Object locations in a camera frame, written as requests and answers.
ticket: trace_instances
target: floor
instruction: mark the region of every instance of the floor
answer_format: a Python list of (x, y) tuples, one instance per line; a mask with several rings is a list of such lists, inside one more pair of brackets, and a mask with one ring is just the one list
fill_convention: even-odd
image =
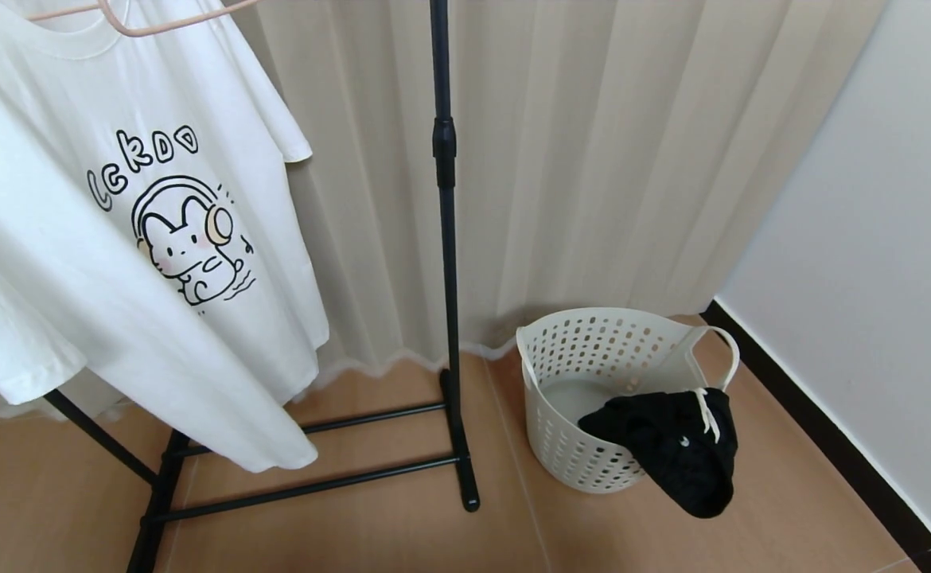
[[(697, 322), (698, 318), (688, 319)], [(695, 349), (718, 376), (717, 337)], [(685, 515), (649, 480), (588, 496), (532, 457), (520, 359), (462, 357), (463, 415), (480, 511), (462, 511), (454, 468), (177, 522), (161, 573), (261, 572), (916, 572), (832, 464), (745, 367), (730, 387), (741, 447), (720, 518)], [(382, 380), (348, 372), (290, 406), (303, 423), (440, 398), (435, 377), (396, 364)], [(450, 450), (434, 412), (313, 436), (320, 460), (248, 474), (208, 454), (183, 468), (175, 505), (199, 504)], [(156, 465), (168, 428), (139, 407), (103, 425)], [(146, 487), (68, 423), (0, 421), (0, 571), (125, 568)]]

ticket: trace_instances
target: white plastic basket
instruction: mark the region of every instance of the white plastic basket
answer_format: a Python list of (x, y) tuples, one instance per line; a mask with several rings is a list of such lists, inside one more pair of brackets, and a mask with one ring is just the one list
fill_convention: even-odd
[(710, 330), (731, 349), (730, 369), (714, 387), (723, 391), (738, 367), (738, 345), (714, 326), (687, 326), (631, 309), (582, 308), (521, 327), (516, 341), (532, 453), (579, 492), (614, 493), (632, 485), (645, 475), (632, 454), (581, 431), (579, 418), (615, 396), (705, 388), (691, 349)]

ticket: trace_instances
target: clothes hanger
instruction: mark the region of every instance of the clothes hanger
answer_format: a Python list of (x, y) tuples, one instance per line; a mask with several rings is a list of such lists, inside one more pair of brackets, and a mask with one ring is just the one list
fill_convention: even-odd
[(195, 23), (200, 23), (202, 21), (210, 21), (210, 19), (218, 18), (219, 16), (223, 16), (225, 14), (232, 14), (234, 11), (242, 10), (247, 6), (252, 6), (259, 1), (261, 0), (243, 0), (239, 3), (232, 4), (232, 6), (229, 7), (210, 11), (207, 14), (190, 16), (190, 18), (182, 18), (181, 21), (171, 21), (162, 23), (162, 25), (152, 25), (150, 28), (127, 28), (122, 22), (119, 21), (119, 16), (116, 16), (115, 12), (112, 11), (112, 7), (108, 5), (108, 0), (98, 0), (97, 4), (77, 6), (73, 8), (63, 8), (62, 10), (47, 12), (47, 14), (37, 14), (29, 16), (26, 19), (29, 19), (29, 21), (44, 21), (45, 19), (58, 18), (59, 16), (80, 14), (80, 12), (88, 12), (91, 10), (101, 10), (102, 14), (105, 14), (105, 19), (107, 19), (108, 23), (112, 25), (112, 28), (116, 29), (116, 32), (119, 32), (121, 35), (128, 37), (145, 37), (153, 36), (156, 33), (169, 32), (171, 29), (185, 28), (185, 26), (195, 25)]

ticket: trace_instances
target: beige curtain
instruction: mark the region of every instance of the beige curtain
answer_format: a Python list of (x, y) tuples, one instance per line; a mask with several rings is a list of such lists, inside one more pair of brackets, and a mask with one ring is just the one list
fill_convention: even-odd
[[(883, 3), (453, 0), (462, 340), (564, 307), (704, 308)], [(314, 147), (290, 181), (323, 369), (439, 362), (428, 3), (266, 0), (236, 21)]]

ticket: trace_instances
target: pole connector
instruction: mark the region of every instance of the pole connector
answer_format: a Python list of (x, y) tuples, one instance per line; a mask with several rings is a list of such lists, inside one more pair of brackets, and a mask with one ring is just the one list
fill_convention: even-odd
[(455, 141), (454, 120), (434, 119), (434, 159), (437, 163), (437, 186), (450, 189), (455, 186), (455, 153), (458, 144)]

